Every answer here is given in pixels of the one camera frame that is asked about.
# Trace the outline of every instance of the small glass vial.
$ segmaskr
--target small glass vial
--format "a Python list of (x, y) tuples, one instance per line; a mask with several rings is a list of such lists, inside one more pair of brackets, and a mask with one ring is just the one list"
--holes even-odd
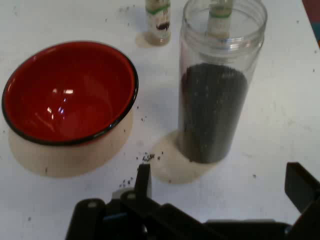
[(208, 33), (217, 38), (228, 39), (234, 0), (213, 0), (211, 2)]
[(145, 0), (148, 24), (146, 40), (152, 45), (165, 45), (169, 42), (170, 0)]

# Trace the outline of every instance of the jar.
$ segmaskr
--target jar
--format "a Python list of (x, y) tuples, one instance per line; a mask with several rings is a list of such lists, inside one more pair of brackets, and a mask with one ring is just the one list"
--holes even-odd
[(189, 0), (180, 31), (178, 146), (212, 163), (231, 148), (264, 42), (259, 0)]

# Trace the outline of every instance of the white table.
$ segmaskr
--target white table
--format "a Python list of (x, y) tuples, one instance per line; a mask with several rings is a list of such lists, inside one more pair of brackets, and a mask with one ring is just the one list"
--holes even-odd
[[(299, 213), (284, 192), (286, 163), (299, 161), (320, 179), (320, 52), (301, 0), (264, 1), (269, 15), (265, 43), (232, 149), (226, 159), (208, 166), (184, 162), (166, 138), (178, 121), (178, 38), (184, 3), (172, 1), (168, 45), (137, 48), (135, 37), (146, 30), (144, 0), (0, 1), (0, 89), (31, 54), (72, 40), (119, 48), (139, 75), (138, 97), (126, 118), (128, 124), (133, 122), (126, 143), (113, 157), (105, 157), (111, 158), (105, 164), (78, 176), (72, 176), (75, 155), (71, 165), (63, 160), (71, 169), (61, 174), (65, 177), (57, 171), (62, 161), (57, 159), (55, 166), (51, 158), (45, 176), (36, 158), (48, 153), (53, 158), (69, 156), (70, 150), (24, 141), (0, 116), (0, 239), (63, 239), (78, 201), (97, 197), (108, 202), (123, 179), (135, 177), (139, 152), (156, 152), (157, 157), (163, 149), (162, 159), (152, 166), (152, 197), (160, 204), (169, 202), (202, 222), (296, 220)], [(86, 158), (101, 158), (97, 149), (84, 148), (74, 149)], [(21, 163), (28, 150), (38, 166)]]

